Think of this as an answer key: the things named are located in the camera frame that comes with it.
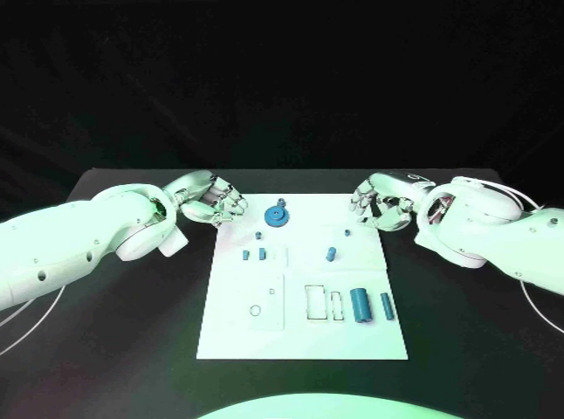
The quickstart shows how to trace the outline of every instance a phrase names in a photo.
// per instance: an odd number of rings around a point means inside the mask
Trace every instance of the black table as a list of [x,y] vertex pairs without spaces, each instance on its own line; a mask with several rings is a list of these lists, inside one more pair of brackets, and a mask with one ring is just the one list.
[[[163,186],[188,171],[94,169],[70,199],[117,184]],[[243,193],[351,193],[372,172],[217,171]],[[455,175],[499,180],[488,169],[416,172],[437,183]],[[178,255],[106,257],[0,358],[0,417],[186,418],[300,392],[390,398],[468,418],[564,417],[564,336],[531,310],[519,283],[491,264],[469,270],[446,262],[413,242],[414,225],[381,233],[408,361],[198,361],[217,230],[186,219],[178,225],[191,240]],[[564,298],[531,295],[564,326]],[[54,298],[3,328],[0,349]]]

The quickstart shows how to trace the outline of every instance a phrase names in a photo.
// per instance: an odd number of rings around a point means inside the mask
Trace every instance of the white robotic arm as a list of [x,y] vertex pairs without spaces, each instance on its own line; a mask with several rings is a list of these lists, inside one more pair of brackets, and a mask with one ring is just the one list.
[[491,261],[515,279],[564,295],[564,209],[525,212],[515,194],[463,177],[436,188],[420,176],[384,172],[358,187],[351,210],[361,214],[377,199],[381,217],[359,222],[387,231],[406,227],[416,213],[417,244],[460,266]]
[[134,260],[157,247],[170,257],[188,244],[178,212],[219,226],[247,207],[232,185],[199,170],[162,189],[116,186],[0,223],[0,310],[84,277],[111,252]]

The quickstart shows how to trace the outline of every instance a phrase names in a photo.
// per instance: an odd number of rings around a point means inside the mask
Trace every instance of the white board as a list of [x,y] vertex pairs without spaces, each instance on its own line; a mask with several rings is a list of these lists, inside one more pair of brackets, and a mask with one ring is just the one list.
[[[355,223],[351,195],[244,197],[250,208],[222,225],[217,236],[196,358],[407,360],[397,307],[393,304],[395,319],[387,320],[381,303],[384,292],[393,303],[393,292],[380,234]],[[290,221],[273,228],[264,212],[280,197]],[[332,262],[331,247],[336,248]],[[326,320],[307,319],[306,285],[325,287]],[[368,292],[369,323],[354,319],[354,288]],[[344,321],[332,319],[332,292],[342,295]]]

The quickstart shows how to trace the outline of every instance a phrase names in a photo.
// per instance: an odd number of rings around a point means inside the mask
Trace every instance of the blue object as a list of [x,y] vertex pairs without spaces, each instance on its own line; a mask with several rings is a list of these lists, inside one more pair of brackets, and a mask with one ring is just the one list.
[[391,308],[390,294],[387,292],[381,294],[381,300],[382,300],[382,308],[385,309],[387,320],[393,320],[393,308]]
[[279,205],[266,211],[266,223],[271,227],[283,227],[289,223],[289,217],[289,211]]
[[329,254],[326,255],[326,260],[328,260],[329,262],[332,262],[332,261],[335,260],[335,255],[336,255],[336,249],[332,247],[332,248],[329,249]]
[[365,288],[354,288],[349,292],[352,296],[354,317],[358,323],[372,321],[371,304]]

